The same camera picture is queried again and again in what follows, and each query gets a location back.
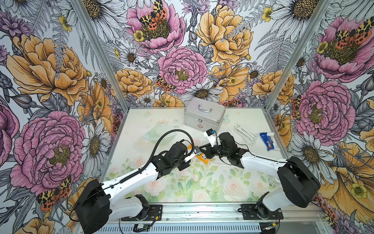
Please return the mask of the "orange power strip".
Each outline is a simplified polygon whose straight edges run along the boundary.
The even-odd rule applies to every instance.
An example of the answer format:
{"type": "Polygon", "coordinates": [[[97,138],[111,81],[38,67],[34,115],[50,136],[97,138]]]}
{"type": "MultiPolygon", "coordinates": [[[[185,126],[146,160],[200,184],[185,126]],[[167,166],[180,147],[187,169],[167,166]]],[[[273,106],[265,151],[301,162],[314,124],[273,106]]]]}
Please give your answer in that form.
{"type": "MultiPolygon", "coordinates": [[[[192,150],[194,147],[192,147],[192,145],[190,145],[189,147],[188,147],[188,150],[192,150]]],[[[207,158],[207,156],[201,151],[201,155],[199,155],[199,156],[195,156],[194,158],[197,158],[197,159],[199,159],[200,161],[202,161],[203,163],[205,163],[205,164],[208,164],[209,163],[209,159],[207,158]]]]}

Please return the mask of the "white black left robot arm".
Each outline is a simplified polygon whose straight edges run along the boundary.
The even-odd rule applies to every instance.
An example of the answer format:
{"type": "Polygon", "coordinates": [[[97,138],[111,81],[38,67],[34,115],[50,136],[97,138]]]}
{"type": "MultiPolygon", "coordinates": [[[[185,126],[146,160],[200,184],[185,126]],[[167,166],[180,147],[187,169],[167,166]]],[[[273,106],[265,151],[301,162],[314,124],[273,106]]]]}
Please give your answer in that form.
{"type": "Polygon", "coordinates": [[[192,136],[185,130],[180,132],[188,137],[191,147],[181,140],[174,143],[168,151],[156,152],[161,141],[174,132],[175,130],[167,131],[160,137],[143,166],[115,179],[104,182],[94,179],[86,185],[73,206],[77,216],[75,221],[80,223],[85,234],[95,233],[111,219],[143,219],[149,208],[143,196],[136,195],[126,199],[124,205],[119,205],[118,201],[140,186],[168,175],[175,168],[182,171],[190,166],[193,153],[198,148],[194,145],[192,136]]]}

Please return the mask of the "white electric toothbrush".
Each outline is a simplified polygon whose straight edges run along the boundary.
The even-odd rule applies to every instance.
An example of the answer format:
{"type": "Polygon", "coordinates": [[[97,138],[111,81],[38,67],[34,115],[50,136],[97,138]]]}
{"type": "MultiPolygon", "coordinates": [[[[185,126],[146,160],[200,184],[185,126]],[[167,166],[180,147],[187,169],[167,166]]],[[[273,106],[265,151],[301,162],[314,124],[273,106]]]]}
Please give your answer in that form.
{"type": "Polygon", "coordinates": [[[195,156],[201,155],[201,151],[199,147],[194,147],[191,152],[185,157],[185,162],[189,162],[195,156]]]}

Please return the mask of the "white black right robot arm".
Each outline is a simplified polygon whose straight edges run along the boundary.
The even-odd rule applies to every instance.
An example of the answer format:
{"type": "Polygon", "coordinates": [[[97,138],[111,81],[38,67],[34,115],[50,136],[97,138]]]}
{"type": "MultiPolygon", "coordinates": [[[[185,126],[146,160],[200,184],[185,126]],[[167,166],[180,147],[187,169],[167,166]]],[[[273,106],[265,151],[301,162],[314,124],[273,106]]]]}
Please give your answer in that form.
{"type": "Polygon", "coordinates": [[[256,170],[279,181],[280,189],[264,193],[252,210],[243,208],[243,212],[269,219],[271,213],[286,206],[306,208],[321,187],[319,180],[297,157],[273,159],[255,155],[247,146],[237,143],[228,132],[219,136],[205,132],[205,136],[209,143],[194,147],[196,154],[204,155],[209,160],[213,157],[227,158],[234,167],[256,170]]]}

